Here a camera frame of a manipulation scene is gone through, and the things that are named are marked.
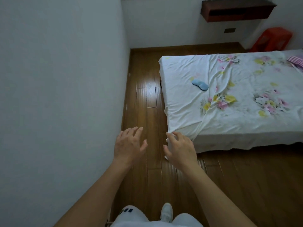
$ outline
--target wooden floor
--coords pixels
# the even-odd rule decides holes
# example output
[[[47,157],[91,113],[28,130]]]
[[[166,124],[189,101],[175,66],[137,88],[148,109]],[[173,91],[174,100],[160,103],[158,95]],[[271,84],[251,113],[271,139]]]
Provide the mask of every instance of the wooden floor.
[[[194,191],[164,159],[167,120],[160,87],[161,56],[245,52],[237,43],[188,46],[131,52],[123,129],[142,126],[148,150],[128,173],[116,195],[111,219],[126,205],[159,220],[165,202],[174,217],[186,212],[209,226]],[[257,226],[303,226],[303,145],[277,145],[252,150],[211,151],[198,154],[201,167],[217,186]]]

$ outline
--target wall-mounted shelf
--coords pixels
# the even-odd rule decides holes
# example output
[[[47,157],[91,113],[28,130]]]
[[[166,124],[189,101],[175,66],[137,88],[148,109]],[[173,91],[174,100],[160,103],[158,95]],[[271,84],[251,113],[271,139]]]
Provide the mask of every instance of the wall-mounted shelf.
[[[201,14],[207,22],[267,19],[276,6],[267,0],[207,0]]]

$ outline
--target foot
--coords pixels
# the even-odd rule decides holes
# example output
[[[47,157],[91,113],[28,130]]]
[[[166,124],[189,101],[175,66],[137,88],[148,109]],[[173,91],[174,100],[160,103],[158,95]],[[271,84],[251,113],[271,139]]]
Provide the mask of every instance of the foot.
[[[172,222],[172,206],[169,203],[165,203],[161,210],[160,221]]]

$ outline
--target person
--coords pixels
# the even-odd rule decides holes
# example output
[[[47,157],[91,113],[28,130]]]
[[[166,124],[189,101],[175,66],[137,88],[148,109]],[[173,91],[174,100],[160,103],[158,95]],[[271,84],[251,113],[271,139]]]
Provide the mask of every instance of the person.
[[[143,127],[121,131],[116,139],[114,158],[105,173],[61,217],[55,227],[104,226],[115,194],[130,168],[144,155],[148,146],[140,147]],[[193,142],[181,133],[166,133],[172,149],[163,150],[169,162],[183,172],[193,187],[210,227],[256,227],[254,223],[211,181],[199,166]],[[180,214],[173,220],[173,211],[166,203],[160,221],[149,221],[136,207],[126,206],[112,227],[172,227],[174,225],[203,227],[193,216]]]

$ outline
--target forearm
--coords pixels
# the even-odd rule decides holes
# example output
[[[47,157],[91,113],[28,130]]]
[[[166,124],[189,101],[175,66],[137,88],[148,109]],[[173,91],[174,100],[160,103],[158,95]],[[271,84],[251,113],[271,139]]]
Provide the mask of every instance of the forearm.
[[[203,208],[210,227],[255,227],[253,222],[197,165],[184,171]]]
[[[104,226],[116,192],[128,170],[127,167],[113,162],[55,227]]]

